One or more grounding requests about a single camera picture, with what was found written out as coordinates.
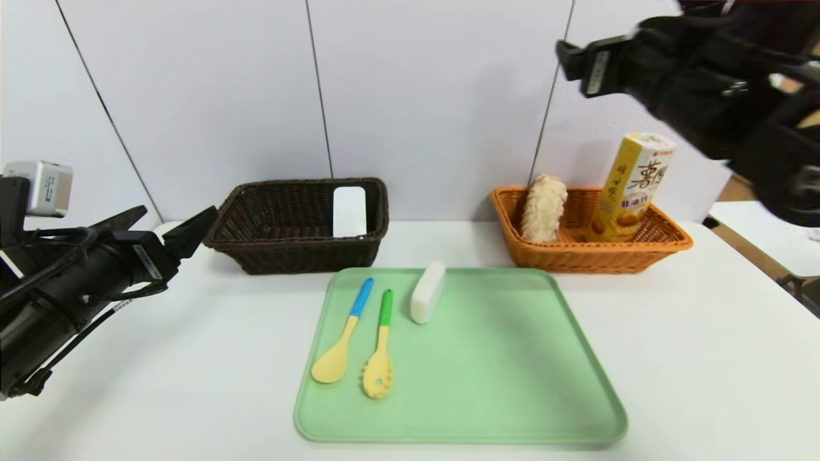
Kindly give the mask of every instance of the yellow spoon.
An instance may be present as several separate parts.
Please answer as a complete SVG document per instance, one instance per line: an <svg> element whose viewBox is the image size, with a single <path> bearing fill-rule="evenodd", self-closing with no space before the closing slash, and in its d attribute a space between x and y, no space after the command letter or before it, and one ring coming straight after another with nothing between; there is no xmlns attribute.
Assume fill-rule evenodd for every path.
<svg viewBox="0 0 820 461"><path fill-rule="evenodd" d="M390 313L393 311L393 291L385 290L381 299L379 340L376 352L367 361L362 376L364 391L371 399L381 399L393 387L393 365L387 355L387 337L390 334Z"/></svg>
<svg viewBox="0 0 820 461"><path fill-rule="evenodd" d="M353 304L353 310L350 312L347 323L344 324L342 337L313 364L310 374L316 381L336 382L344 375L344 369L348 366L348 341L353 333L353 328L362 315L367 296L370 295L372 288L373 279L368 277L362 284L362 289L359 290L356 303Z"/></svg>

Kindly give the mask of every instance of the white table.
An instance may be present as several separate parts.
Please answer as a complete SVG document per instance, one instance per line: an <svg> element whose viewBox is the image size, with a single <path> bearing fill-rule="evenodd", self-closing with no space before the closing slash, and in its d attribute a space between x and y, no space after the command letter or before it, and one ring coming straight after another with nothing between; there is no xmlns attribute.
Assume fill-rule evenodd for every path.
<svg viewBox="0 0 820 461"><path fill-rule="evenodd" d="M820 242L808 237L808 229L772 215L760 202L717 202L709 216L746 239L783 266L793 277L795 297L802 300L803 279L820 276Z"/></svg>
<svg viewBox="0 0 820 461"><path fill-rule="evenodd" d="M820 321L701 225L639 275L556 275L629 414L608 450L324 445L294 428L332 274L246 276L201 248L39 397L0 403L2 461L820 459ZM498 223L393 222L377 266L510 266Z"/></svg>

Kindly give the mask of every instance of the blue handle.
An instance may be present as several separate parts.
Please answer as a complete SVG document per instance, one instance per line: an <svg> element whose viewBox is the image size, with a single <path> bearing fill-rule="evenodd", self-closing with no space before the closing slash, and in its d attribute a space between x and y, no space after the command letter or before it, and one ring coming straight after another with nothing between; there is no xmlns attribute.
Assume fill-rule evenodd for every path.
<svg viewBox="0 0 820 461"><path fill-rule="evenodd" d="M356 303L353 304L353 311L350 315L354 317L361 317L364 305L367 303L367 297L370 296L370 290L373 289L373 277L368 277L362 284L362 289L359 290L359 296L356 297Z"/></svg>

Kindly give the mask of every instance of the green tray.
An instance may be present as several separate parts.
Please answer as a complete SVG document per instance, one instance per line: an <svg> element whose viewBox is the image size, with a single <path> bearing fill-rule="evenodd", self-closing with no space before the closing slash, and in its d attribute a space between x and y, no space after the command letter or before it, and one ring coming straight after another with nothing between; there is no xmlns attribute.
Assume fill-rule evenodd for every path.
<svg viewBox="0 0 820 461"><path fill-rule="evenodd" d="M626 434L621 402L555 280L536 269L448 269L425 325L410 318L421 269L353 268L330 282L295 409L317 442L605 445ZM341 335L364 280L376 283L350 339L344 377L313 363ZM393 389L369 399L384 290L394 291Z"/></svg>

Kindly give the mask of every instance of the wicker basket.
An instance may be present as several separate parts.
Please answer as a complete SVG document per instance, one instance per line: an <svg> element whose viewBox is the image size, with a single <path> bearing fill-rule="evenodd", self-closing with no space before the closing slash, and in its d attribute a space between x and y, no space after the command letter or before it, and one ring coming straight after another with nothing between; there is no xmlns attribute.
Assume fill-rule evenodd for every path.
<svg viewBox="0 0 820 461"><path fill-rule="evenodd" d="M365 190L364 237L332 237L340 186ZM252 275L336 272L373 264L388 220L387 189L376 178L263 181L230 193L204 243Z"/></svg>
<svg viewBox="0 0 820 461"><path fill-rule="evenodd" d="M558 242L536 244L521 236L526 187L503 187L493 191L512 260L519 267L549 272L627 274L641 272L675 252L692 248L692 239L669 217L650 205L635 238L627 243L586 243L584 232L598 205L601 189L569 189Z"/></svg>

